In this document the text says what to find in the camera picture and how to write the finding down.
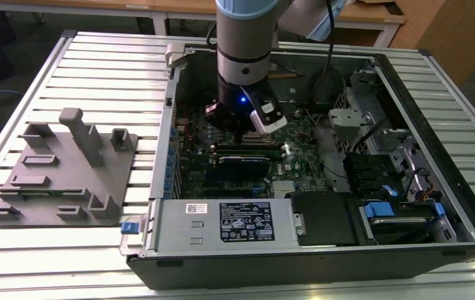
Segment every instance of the warning label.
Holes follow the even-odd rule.
[[[268,202],[220,203],[219,207],[223,242],[274,241]]]

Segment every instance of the floor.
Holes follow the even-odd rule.
[[[65,29],[80,31],[100,31],[112,33],[139,33],[136,19],[132,17],[72,16],[65,14],[47,14],[45,24],[39,25],[31,13],[12,14],[11,24],[16,31],[17,40],[5,46],[5,53],[15,65],[15,75],[0,82],[0,89],[25,92],[36,73],[48,57],[55,43]],[[179,21],[169,23],[171,35],[206,36],[208,22],[188,21],[187,29],[180,29]],[[283,33],[282,41],[299,41],[299,37],[288,32]],[[467,98],[475,106],[475,73],[462,87]],[[0,131],[19,104],[20,96],[0,94]]]

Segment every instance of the circuit board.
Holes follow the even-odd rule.
[[[292,182],[296,191],[328,189],[308,117],[294,120],[270,136],[244,135],[239,145],[232,133],[220,132],[196,109],[179,110],[176,125],[181,141],[181,199],[272,198],[274,181]],[[242,159],[238,165],[224,173],[215,171],[223,160],[236,158]],[[251,163],[246,169],[243,161]]]

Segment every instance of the wooden table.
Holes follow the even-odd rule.
[[[156,35],[168,35],[168,19],[215,20],[215,0],[0,0],[0,10],[152,18]],[[386,48],[406,17],[380,4],[354,3],[336,18],[338,28],[380,31],[374,46]]]
[[[155,0],[153,12],[164,13],[164,19],[215,20],[215,0]],[[167,35],[165,24],[157,24],[157,35]],[[406,23],[404,16],[390,14],[382,4],[354,3],[347,5],[336,18],[336,27],[380,31],[374,46],[386,48],[399,26]]]

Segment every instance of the aluminum extrusion table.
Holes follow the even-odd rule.
[[[25,123],[52,122],[64,107],[84,110],[83,120],[107,133],[127,127],[140,136],[123,216],[144,214],[148,182],[165,99],[165,46],[204,43],[200,38],[79,32],[65,35],[37,74],[0,135],[0,185],[25,141]],[[282,48],[327,51],[319,44]],[[475,192],[475,110],[430,56],[414,50],[338,46],[336,51],[383,53],[408,88]],[[451,264],[414,279],[222,290],[151,291],[119,253],[117,227],[0,229],[0,298],[77,299],[475,299],[475,262]],[[129,245],[140,245],[136,238]]]

